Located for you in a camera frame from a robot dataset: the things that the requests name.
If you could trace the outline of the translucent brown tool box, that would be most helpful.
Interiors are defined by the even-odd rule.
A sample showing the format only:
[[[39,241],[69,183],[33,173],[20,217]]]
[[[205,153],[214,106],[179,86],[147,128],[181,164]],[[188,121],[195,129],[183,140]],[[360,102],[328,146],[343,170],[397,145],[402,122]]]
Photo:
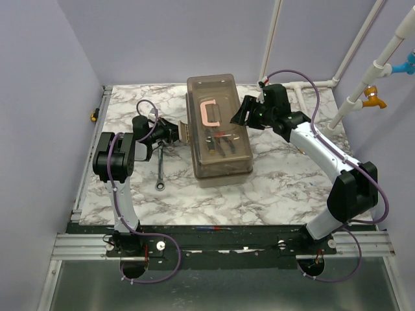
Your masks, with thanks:
[[[194,76],[187,79],[187,131],[191,148],[193,172],[201,188],[244,183],[253,171],[253,153],[246,128],[230,123],[241,103],[233,75]],[[233,141],[236,153],[221,142],[226,157],[215,144],[209,154],[205,129],[224,132]]]

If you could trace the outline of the orange black needle-nose pliers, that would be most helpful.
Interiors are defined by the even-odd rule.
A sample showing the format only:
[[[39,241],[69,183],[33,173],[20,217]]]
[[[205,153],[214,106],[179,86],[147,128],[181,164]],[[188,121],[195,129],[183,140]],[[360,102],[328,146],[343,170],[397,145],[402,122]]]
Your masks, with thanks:
[[[222,148],[221,142],[225,142],[229,146],[232,154],[236,153],[236,147],[228,135],[225,135],[223,137],[215,137],[215,144],[217,145],[217,150],[222,157],[226,157],[226,154]]]

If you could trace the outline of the yellow black handled screwdriver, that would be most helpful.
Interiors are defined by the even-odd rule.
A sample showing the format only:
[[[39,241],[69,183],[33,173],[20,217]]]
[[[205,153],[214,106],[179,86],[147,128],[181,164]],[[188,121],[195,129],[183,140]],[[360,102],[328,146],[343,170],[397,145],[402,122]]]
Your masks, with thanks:
[[[214,137],[209,128],[205,129],[205,136],[206,136],[206,145],[207,145],[209,154],[215,154],[216,150],[215,150]]]

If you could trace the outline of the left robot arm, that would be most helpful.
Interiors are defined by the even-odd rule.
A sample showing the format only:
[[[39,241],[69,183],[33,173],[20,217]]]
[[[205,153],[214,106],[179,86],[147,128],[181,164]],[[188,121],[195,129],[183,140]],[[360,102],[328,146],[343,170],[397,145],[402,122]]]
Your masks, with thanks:
[[[136,161],[150,160],[154,144],[179,140],[179,127],[161,117],[152,121],[139,115],[132,119],[132,129],[127,133],[101,133],[93,156],[93,172],[110,194],[114,230],[129,233],[122,239],[122,249],[136,256],[142,252],[144,241],[134,234],[139,231],[139,218],[132,202],[130,177]]]

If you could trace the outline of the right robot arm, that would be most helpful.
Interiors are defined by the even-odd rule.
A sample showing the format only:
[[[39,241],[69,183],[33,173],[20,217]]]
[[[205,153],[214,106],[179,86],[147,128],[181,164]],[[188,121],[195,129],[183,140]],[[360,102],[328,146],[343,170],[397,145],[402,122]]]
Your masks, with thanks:
[[[272,128],[309,156],[332,182],[326,208],[305,225],[298,238],[304,253],[314,253],[322,246],[323,238],[377,205],[376,166],[348,157],[325,140],[305,113],[291,110],[287,90],[281,84],[263,87],[261,98],[245,96],[230,122],[256,130]]]

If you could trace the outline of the silver ratchet combination wrench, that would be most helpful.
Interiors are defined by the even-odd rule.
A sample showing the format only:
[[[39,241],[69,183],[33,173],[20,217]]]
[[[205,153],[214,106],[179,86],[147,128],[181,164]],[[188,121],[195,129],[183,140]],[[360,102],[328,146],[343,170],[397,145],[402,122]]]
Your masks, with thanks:
[[[164,182],[164,171],[163,171],[163,149],[164,147],[160,147],[158,149],[158,175],[155,188],[157,191],[165,190],[165,182]]]

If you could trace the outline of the yellow black screwdriver at edge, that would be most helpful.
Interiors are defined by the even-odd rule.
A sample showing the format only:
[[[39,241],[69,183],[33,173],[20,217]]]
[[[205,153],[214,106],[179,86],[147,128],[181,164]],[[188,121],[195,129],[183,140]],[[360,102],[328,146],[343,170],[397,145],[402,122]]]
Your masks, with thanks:
[[[90,115],[91,122],[96,122],[99,118],[100,109],[96,108]]]

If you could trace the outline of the yellow brass tap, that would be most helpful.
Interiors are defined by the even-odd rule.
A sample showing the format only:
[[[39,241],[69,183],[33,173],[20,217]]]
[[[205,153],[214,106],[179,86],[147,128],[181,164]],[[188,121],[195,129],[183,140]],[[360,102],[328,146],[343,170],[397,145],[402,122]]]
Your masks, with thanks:
[[[376,86],[368,86],[364,90],[364,96],[366,97],[366,100],[362,102],[364,108],[377,106],[380,109],[385,109],[387,107],[386,103],[378,97]]]

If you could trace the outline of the blue pipe fitting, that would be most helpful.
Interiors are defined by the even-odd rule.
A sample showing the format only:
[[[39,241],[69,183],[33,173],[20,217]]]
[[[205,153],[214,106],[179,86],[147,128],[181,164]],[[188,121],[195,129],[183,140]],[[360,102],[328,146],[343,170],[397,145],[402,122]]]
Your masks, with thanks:
[[[413,75],[415,72],[414,68],[415,50],[413,49],[407,56],[407,60],[401,65],[395,65],[391,67],[390,74],[406,73]]]

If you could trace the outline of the black mounting rail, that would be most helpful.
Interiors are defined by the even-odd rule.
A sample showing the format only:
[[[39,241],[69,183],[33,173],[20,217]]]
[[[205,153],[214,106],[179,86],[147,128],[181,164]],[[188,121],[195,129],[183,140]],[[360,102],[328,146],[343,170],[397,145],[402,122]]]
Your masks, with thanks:
[[[113,239],[110,225],[70,223],[53,255],[65,260],[110,260],[128,269],[236,270],[322,266],[329,259],[394,255],[388,233],[356,225],[310,246],[297,225],[236,225],[203,231],[195,225],[144,226],[150,237]]]

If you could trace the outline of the white pvc pipe frame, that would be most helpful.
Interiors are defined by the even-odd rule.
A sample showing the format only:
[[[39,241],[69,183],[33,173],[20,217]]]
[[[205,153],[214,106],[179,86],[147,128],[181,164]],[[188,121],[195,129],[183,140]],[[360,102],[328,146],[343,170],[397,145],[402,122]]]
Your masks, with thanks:
[[[333,78],[346,57],[374,1],[284,1],[281,4],[267,72],[295,69],[313,81]],[[257,81],[270,28],[273,1],[244,1],[241,19],[249,25],[251,55],[244,65],[244,83]],[[343,99],[385,47],[413,1],[385,1],[362,39],[337,86]]]

